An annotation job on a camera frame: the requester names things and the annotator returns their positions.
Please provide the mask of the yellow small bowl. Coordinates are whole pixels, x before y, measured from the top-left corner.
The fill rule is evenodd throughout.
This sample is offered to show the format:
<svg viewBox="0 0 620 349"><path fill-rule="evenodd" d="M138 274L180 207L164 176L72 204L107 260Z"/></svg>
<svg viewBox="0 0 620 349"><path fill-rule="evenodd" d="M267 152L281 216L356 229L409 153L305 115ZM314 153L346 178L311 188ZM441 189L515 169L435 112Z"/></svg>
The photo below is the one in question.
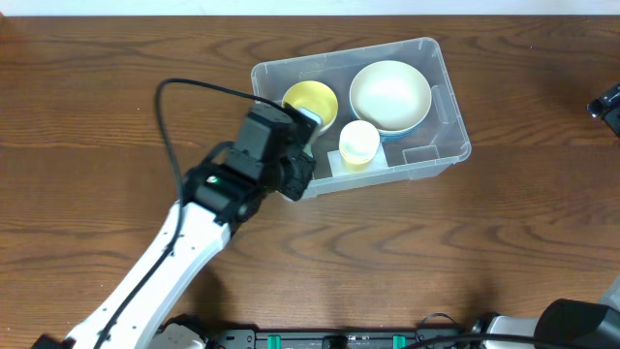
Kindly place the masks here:
<svg viewBox="0 0 620 349"><path fill-rule="evenodd" d="M335 93L326 84L315 80L305 80L291 86L282 100L282 106L287 104L318 115L323 121L321 135L331 127L338 113Z"/></svg>

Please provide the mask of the yellow plastic cup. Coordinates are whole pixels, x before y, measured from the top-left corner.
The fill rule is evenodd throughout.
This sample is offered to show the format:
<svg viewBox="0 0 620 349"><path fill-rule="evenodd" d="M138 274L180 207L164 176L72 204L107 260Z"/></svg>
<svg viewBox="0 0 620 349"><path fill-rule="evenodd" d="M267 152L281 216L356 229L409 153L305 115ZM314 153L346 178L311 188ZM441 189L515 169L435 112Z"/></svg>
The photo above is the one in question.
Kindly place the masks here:
<svg viewBox="0 0 620 349"><path fill-rule="evenodd" d="M371 164L372 158L351 158L341 155L342 166L347 172L359 173L365 171Z"/></svg>
<svg viewBox="0 0 620 349"><path fill-rule="evenodd" d="M357 153L347 148L340 148L339 151L347 166L365 166L374 159L377 153L377 151Z"/></svg>

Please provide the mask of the cream white plastic cup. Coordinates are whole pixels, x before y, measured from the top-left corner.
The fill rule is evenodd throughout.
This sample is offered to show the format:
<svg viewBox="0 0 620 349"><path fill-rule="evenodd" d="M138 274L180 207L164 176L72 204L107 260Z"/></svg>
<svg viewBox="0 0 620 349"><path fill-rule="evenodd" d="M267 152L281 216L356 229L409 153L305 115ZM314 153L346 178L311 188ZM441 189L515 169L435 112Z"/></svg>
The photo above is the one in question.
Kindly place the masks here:
<svg viewBox="0 0 620 349"><path fill-rule="evenodd" d="M355 120L346 124L340 132L339 149L352 149L354 152L377 151L380 135L370 122Z"/></svg>

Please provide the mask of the dark blue bowl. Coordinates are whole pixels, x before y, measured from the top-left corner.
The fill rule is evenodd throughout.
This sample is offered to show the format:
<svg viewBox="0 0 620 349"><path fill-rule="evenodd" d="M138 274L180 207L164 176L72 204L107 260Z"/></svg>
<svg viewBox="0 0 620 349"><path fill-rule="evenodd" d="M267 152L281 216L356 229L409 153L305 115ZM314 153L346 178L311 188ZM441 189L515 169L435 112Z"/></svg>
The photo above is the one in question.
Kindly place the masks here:
<svg viewBox="0 0 620 349"><path fill-rule="evenodd" d="M353 107L350 107L350 112L352 115L352 120L363 120L363 118L361 118L355 111L355 109ZM400 130L400 131L385 131L385 130L380 130L379 128L377 128L378 133L380 135L380 138L384 141L384 142L388 142L389 140L398 140L398 139L402 139L402 138L406 138L408 137L410 134L414 133L417 128L422 124L423 118L419 121L419 123L417 125L415 125L412 128L408 128L405 130Z"/></svg>
<svg viewBox="0 0 620 349"><path fill-rule="evenodd" d="M419 126L416 125L415 127L405 129L405 130L400 130L400 131L379 130L379 135L380 135L381 141L384 143L396 142L396 141L410 137L412 134L416 132L418 128Z"/></svg>

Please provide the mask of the clear plastic storage bin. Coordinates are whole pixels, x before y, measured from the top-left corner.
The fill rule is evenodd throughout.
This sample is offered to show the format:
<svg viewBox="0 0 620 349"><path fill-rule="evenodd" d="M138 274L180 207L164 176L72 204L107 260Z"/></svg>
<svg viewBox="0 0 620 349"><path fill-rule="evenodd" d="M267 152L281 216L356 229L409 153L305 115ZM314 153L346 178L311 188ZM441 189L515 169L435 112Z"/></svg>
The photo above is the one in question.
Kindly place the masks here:
<svg viewBox="0 0 620 349"><path fill-rule="evenodd" d="M382 142L372 164L363 172L347 172L338 149L340 132L352 122L349 91L355 75L369 64L395 60L418 69L429 82L432 105L422 124L410 137ZM472 151L439 43L421 37L362 48L267 61L251 72L253 92L280 103L294 84L315 80L329 86L338 100L331 127L313 143L309 153L316 160L313 179L303 197L383 184L416 180L440 174L465 161Z"/></svg>

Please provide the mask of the large beige bowl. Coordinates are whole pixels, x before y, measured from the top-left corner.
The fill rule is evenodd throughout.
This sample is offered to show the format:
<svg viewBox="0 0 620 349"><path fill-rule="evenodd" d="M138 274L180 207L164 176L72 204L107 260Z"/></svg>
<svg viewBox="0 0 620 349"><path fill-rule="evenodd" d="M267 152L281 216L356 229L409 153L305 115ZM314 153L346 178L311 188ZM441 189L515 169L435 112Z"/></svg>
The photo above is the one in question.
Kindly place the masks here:
<svg viewBox="0 0 620 349"><path fill-rule="evenodd" d="M384 60L367 65L355 75L349 101L355 118L370 122L384 134L396 134L409 132L424 120L432 105L432 93L418 69Z"/></svg>

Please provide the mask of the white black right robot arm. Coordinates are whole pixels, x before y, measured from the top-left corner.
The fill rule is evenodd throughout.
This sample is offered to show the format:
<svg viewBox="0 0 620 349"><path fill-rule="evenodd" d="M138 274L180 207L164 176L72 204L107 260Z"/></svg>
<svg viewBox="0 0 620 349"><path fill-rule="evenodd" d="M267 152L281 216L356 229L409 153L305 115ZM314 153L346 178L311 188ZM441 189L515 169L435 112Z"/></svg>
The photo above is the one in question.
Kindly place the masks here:
<svg viewBox="0 0 620 349"><path fill-rule="evenodd" d="M619 138L619 83L586 109ZM619 349L619 275L596 303L560 299L540 318L512 318L496 313L482 317L473 333L511 334L538 341L562 341L585 348ZM484 340L480 348L543 348L538 344Z"/></svg>

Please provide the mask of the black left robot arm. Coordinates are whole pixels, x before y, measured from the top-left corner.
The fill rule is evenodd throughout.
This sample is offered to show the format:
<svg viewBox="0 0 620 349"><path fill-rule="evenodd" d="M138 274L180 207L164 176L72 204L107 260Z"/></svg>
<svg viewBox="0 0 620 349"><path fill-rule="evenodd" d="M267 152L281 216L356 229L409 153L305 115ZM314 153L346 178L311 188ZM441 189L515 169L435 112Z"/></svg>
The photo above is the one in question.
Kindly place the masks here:
<svg viewBox="0 0 620 349"><path fill-rule="evenodd" d="M218 144L188 171L180 201L112 294L65 338L43 334L35 347L147 347L198 272L267 195L303 196L316 166L305 149L322 126L309 110L254 105L236 142Z"/></svg>

